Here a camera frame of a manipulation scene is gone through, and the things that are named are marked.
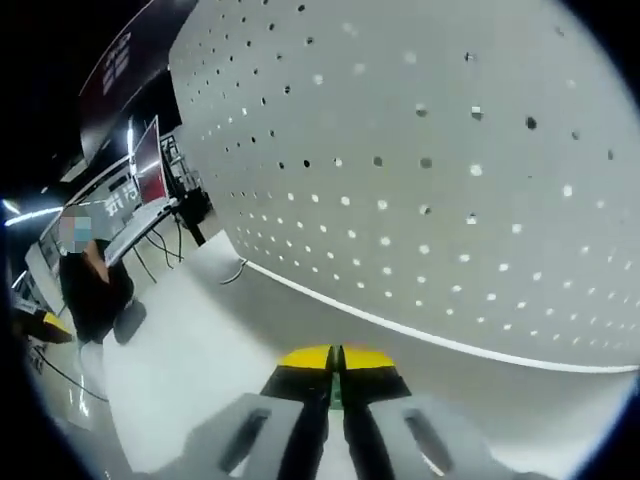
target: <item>screen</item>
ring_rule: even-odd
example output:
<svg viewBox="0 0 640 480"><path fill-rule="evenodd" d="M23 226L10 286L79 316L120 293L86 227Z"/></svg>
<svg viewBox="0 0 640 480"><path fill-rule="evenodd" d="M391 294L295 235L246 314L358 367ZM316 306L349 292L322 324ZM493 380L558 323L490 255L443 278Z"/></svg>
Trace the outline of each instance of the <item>screen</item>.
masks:
<svg viewBox="0 0 640 480"><path fill-rule="evenodd" d="M140 139L133 153L136 165L136 180L140 188L142 203L149 203L162 197L168 197L167 187L162 170L162 154L160 153L160 136L158 117Z"/></svg>

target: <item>person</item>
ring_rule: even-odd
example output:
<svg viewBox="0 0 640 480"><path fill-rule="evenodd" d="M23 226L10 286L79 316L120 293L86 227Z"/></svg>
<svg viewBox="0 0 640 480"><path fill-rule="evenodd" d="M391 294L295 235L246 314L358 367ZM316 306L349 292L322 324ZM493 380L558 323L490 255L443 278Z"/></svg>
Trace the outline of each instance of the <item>person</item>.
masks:
<svg viewBox="0 0 640 480"><path fill-rule="evenodd" d="M102 341L133 303L134 284L122 260L106 265L109 241L94 238L91 217L82 207L64 210L58 235L60 286L76 328L80 363L104 393Z"/></svg>

